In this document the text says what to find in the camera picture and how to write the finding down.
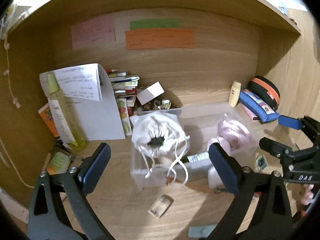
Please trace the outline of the right hand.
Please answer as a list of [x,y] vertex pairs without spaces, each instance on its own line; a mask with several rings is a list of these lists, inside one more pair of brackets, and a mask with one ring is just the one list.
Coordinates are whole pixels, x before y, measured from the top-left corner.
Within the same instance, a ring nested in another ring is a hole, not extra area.
[[301,196],[300,202],[303,205],[309,205],[311,200],[313,199],[313,196],[314,196],[312,192],[313,187],[314,187],[313,184],[303,184],[303,188],[300,191],[300,196]]

